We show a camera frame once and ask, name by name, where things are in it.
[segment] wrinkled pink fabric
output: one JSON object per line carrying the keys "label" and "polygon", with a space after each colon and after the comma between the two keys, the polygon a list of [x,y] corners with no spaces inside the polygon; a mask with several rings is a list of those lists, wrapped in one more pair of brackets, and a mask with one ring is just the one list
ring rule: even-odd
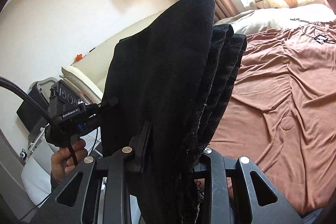
{"label": "wrinkled pink fabric", "polygon": [[[336,25],[304,27],[336,40]],[[249,35],[232,98],[210,146],[250,157],[301,215],[336,188],[336,45],[297,29]]]}

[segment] black corduroy fabric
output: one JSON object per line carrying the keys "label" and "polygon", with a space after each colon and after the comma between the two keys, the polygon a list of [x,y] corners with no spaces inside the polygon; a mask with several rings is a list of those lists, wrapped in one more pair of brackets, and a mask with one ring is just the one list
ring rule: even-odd
{"label": "black corduroy fabric", "polygon": [[214,9],[213,0],[180,0],[115,47],[103,100],[119,105],[103,117],[103,155],[152,122],[147,168],[132,189],[146,224],[197,218],[189,172],[224,113],[246,47],[229,24],[213,26]]}

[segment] silver round bolt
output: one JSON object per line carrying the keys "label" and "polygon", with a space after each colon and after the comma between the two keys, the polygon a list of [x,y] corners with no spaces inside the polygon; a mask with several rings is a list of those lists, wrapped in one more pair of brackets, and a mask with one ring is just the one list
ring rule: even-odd
{"label": "silver round bolt", "polygon": [[124,153],[131,153],[132,152],[132,148],[130,146],[125,146],[122,151]]}
{"label": "silver round bolt", "polygon": [[93,157],[91,157],[91,156],[86,157],[86,158],[84,159],[84,162],[85,162],[86,164],[90,164],[91,162],[93,162]]}
{"label": "silver round bolt", "polygon": [[245,156],[240,157],[239,160],[242,164],[248,164],[250,162],[250,159],[248,157],[245,157]]}
{"label": "silver round bolt", "polygon": [[211,152],[212,152],[212,149],[210,147],[205,148],[203,151],[204,154],[210,154]]}

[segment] triangular cutout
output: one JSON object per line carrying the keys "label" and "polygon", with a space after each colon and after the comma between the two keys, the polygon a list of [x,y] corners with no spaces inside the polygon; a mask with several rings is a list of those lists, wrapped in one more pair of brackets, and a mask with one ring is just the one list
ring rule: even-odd
{"label": "triangular cutout", "polygon": [[73,207],[75,205],[79,186],[83,178],[83,173],[80,172],[73,177],[70,183],[63,189],[60,195],[57,197],[57,203]]}
{"label": "triangular cutout", "polygon": [[277,196],[272,192],[272,190],[268,187],[268,185],[263,181],[257,172],[251,171],[250,176],[252,179],[254,191],[257,195],[259,206],[266,206],[278,201]]}

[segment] white bedding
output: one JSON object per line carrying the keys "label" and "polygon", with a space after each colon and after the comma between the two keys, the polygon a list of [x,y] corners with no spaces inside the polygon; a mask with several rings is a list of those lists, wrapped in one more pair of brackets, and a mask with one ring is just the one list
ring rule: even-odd
{"label": "white bedding", "polygon": [[235,33],[248,35],[273,28],[296,28],[315,21],[336,22],[336,15],[323,4],[310,4],[291,9],[248,10],[234,17],[219,20],[215,25],[229,23]]}

